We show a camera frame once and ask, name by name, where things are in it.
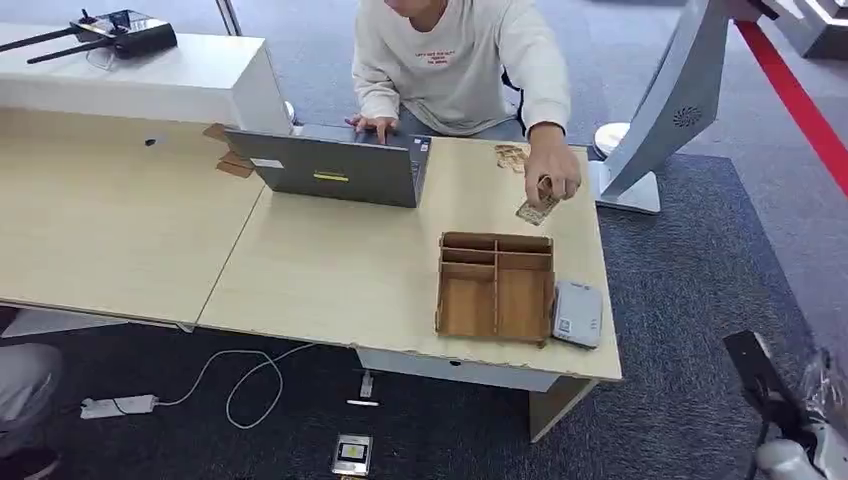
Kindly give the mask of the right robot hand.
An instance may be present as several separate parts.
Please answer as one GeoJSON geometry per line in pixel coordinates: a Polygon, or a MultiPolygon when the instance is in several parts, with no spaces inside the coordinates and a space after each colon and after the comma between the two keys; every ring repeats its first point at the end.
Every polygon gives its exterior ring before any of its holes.
{"type": "Polygon", "coordinates": [[[741,380],[743,396],[768,425],[803,445],[813,442],[817,425],[847,425],[847,374],[826,349],[817,350],[798,386],[780,375],[762,337],[743,330],[723,338],[741,380]]]}

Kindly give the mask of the person's left hand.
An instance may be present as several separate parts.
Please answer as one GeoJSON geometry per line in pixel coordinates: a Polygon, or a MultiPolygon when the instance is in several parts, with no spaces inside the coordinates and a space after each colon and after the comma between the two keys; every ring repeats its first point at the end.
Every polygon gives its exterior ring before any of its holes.
{"type": "Polygon", "coordinates": [[[525,164],[528,203],[541,209],[549,198],[572,198],[581,186],[582,176],[564,130],[555,123],[537,123],[529,129],[528,141],[530,154],[525,164]]]}

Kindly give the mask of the person's right hand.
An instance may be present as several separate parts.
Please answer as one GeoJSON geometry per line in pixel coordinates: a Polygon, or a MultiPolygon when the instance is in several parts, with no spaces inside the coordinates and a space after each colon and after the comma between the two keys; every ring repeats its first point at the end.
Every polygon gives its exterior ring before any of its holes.
{"type": "Polygon", "coordinates": [[[360,143],[388,145],[389,137],[397,130],[399,119],[395,117],[367,117],[355,114],[345,119],[354,131],[354,140],[360,143]]]}

